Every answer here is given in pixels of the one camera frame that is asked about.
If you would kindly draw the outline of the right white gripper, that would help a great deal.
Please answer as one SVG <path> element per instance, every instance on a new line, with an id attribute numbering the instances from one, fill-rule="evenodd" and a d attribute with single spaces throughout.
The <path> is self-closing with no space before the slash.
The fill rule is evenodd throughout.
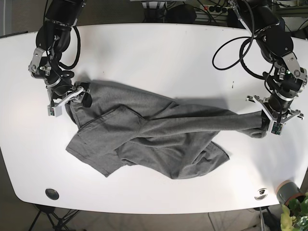
<path id="1" fill-rule="evenodd" d="M 68 85 L 58 81 L 47 85 L 47 92 L 50 100 L 49 116 L 61 116 L 62 107 L 69 102 L 81 103 L 85 108 L 90 108 L 92 105 L 89 82 L 76 82 L 74 85 Z"/>

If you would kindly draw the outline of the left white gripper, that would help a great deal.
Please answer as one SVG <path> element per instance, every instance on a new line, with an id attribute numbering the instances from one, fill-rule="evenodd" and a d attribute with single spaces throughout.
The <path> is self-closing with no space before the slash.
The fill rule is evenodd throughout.
<path id="1" fill-rule="evenodd" d="M 262 125 L 261 131 L 281 135 L 283 126 L 291 119 L 296 117 L 304 119 L 300 110 L 292 110 L 293 98 L 286 98 L 279 95 L 270 95 L 268 98 L 247 96 L 247 101 L 256 103 L 261 111 Z"/>

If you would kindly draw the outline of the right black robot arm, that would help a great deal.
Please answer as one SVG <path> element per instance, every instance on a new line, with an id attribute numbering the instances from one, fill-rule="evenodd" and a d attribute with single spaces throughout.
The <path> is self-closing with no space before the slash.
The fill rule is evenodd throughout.
<path id="1" fill-rule="evenodd" d="M 50 116 L 60 116 L 62 107 L 70 102 L 81 103 L 85 108 L 92 105 L 90 84 L 72 83 L 71 80 L 75 75 L 72 70 L 78 64 L 81 53 L 81 38 L 76 23 L 86 3 L 85 0 L 52 0 L 45 3 L 43 25 L 37 33 L 36 48 L 28 70 L 33 78 L 44 80 L 50 101 Z M 77 37 L 77 53 L 74 62 L 65 65 L 61 58 L 69 47 L 71 31 Z"/>

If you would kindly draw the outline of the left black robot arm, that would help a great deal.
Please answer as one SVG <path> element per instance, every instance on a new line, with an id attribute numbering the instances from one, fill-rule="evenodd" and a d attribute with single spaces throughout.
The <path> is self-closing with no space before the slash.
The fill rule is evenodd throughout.
<path id="1" fill-rule="evenodd" d="M 257 103 L 267 117 L 267 131 L 280 135 L 287 121 L 304 118 L 301 111 L 291 109 L 291 104 L 308 83 L 307 70 L 299 65 L 291 36 L 281 27 L 280 20 L 265 0 L 231 0 L 229 4 L 238 20 L 251 32 L 251 36 L 244 38 L 235 63 L 241 64 L 251 76 L 261 79 L 270 93 L 263 100 L 258 96 L 249 96 L 247 100 Z M 263 58 L 271 64 L 270 71 L 263 75 L 253 73 L 244 63 L 253 41 L 260 47 Z"/>

